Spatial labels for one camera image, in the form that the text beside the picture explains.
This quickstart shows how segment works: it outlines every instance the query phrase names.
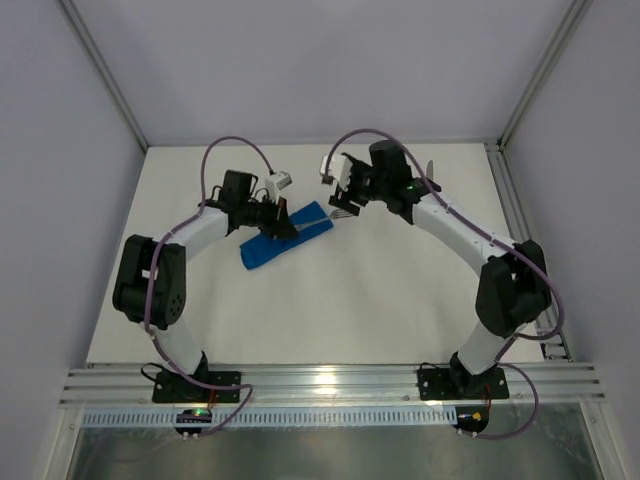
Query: black mounting bracket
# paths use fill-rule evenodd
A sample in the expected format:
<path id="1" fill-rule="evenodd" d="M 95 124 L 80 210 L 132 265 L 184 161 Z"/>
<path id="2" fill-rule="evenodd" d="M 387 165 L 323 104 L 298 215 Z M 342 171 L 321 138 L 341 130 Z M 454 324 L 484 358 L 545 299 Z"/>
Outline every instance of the black mounting bracket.
<path id="1" fill-rule="evenodd" d="M 240 372 L 209 371 L 207 356 L 203 353 L 200 364 L 191 378 L 208 385 L 231 387 L 242 383 Z M 153 403 L 239 403 L 240 390 L 212 390 L 202 388 L 186 380 L 182 375 L 163 368 L 156 375 L 153 386 Z"/>
<path id="2" fill-rule="evenodd" d="M 449 367 L 423 367 L 424 364 L 416 371 L 420 400 L 483 400 L 485 394 L 483 389 L 469 391 L 461 395 L 459 387 L 451 379 Z M 486 377 L 483 385 L 489 386 L 492 400 L 509 398 L 509 387 L 503 369 L 495 367 L 492 374 Z"/>

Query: gray wall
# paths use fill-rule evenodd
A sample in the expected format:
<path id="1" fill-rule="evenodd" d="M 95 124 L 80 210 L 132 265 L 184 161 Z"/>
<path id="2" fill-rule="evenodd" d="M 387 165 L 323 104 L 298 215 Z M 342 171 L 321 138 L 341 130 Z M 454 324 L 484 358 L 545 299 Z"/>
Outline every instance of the gray wall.
<path id="1" fill-rule="evenodd" d="M 153 145 L 496 138 L 570 0 L 76 0 Z"/>
<path id="2" fill-rule="evenodd" d="M 591 359 L 627 444 L 640 445 L 640 2 L 596 1 L 509 146 L 566 297 L 572 352 Z"/>
<path id="3" fill-rule="evenodd" d="M 0 7 L 0 476 L 28 479 L 80 365 L 143 161 L 52 0 Z"/>

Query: blue towel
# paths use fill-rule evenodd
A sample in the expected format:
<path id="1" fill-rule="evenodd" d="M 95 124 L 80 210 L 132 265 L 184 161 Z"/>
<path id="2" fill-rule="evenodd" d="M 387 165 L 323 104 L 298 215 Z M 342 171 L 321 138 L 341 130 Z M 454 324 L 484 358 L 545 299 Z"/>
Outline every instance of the blue towel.
<path id="1" fill-rule="evenodd" d="M 327 214 L 324 213 L 324 210 L 322 210 L 318 202 L 312 202 L 292 214 L 290 218 L 291 223 L 300 225 L 327 218 Z M 301 243 L 311 240 L 332 228 L 333 222 L 327 219 L 326 222 L 321 222 L 303 229 L 298 235 L 298 238 L 293 240 L 275 240 L 267 238 L 262 234 L 257 235 L 240 245 L 242 263 L 247 270 L 253 270 L 254 268 L 264 265 L 269 260 L 273 260 L 281 253 L 291 250 L 293 247 L 297 247 Z"/>

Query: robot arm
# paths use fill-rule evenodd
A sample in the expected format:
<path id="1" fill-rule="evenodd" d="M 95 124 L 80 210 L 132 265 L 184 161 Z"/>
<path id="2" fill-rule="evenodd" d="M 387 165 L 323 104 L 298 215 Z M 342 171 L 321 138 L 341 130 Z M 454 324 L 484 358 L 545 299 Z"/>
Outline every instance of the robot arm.
<path id="1" fill-rule="evenodd" d="M 255 226 L 271 238 L 298 235 L 291 224 L 282 190 L 291 177 L 274 173 L 266 181 L 268 194 L 252 198 L 255 176 L 227 171 L 217 198 L 210 198 L 198 218 L 174 234 L 162 247 L 156 270 L 150 328 L 162 350 L 185 373 L 206 381 L 207 359 L 193 341 L 182 313 L 186 303 L 186 265 L 212 243 L 240 226 Z M 144 321 L 149 269 L 163 235 L 133 235 L 125 242 L 113 292 L 113 305 L 135 323 Z"/>
<path id="2" fill-rule="evenodd" d="M 450 376 L 461 395 L 477 391 L 512 337 L 550 306 L 549 288 L 522 262 L 451 215 L 421 178 L 413 178 L 404 152 L 394 142 L 374 143 L 369 153 L 372 165 L 347 154 L 334 156 L 331 161 L 323 159 L 321 175 L 329 162 L 325 183 L 337 181 L 329 203 L 358 215 L 369 201 L 383 201 L 391 213 L 440 239 L 476 272 L 480 278 L 476 297 L 480 321 L 463 347 L 453 354 Z M 441 192 L 439 185 L 430 182 L 433 190 Z M 439 195 L 451 204 L 444 194 Z M 542 249 L 535 242 L 517 244 L 499 235 L 493 239 L 512 246 L 546 271 Z"/>

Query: white floor panel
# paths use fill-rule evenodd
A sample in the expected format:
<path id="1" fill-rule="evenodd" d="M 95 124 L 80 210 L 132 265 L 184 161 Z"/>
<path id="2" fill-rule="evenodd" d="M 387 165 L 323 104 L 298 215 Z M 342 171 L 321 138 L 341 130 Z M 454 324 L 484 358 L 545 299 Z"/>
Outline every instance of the white floor panel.
<path id="1" fill-rule="evenodd" d="M 435 180 L 491 230 L 506 234 L 481 144 L 413 145 Z M 318 165 L 329 146 L 269 146 L 276 170 L 288 171 L 290 212 L 317 200 L 328 212 L 332 189 L 320 185 Z M 366 145 L 348 151 L 368 160 Z M 149 150 L 123 239 L 166 232 L 193 213 L 199 201 L 204 148 Z M 264 178 L 248 147 L 220 147 L 207 166 L 210 190 L 227 169 Z M 446 362 L 471 333 L 478 279 L 446 246 L 385 210 L 369 204 L 360 217 L 341 219 L 321 236 L 253 271 L 239 245 L 256 229 L 243 228 L 212 245 L 187 267 L 185 317 L 211 362 L 419 363 Z M 116 261 L 119 264 L 120 253 Z M 88 361 L 157 360 L 149 339 L 111 304 L 114 269 Z M 519 340 L 505 360 L 542 360 L 536 342 Z"/>

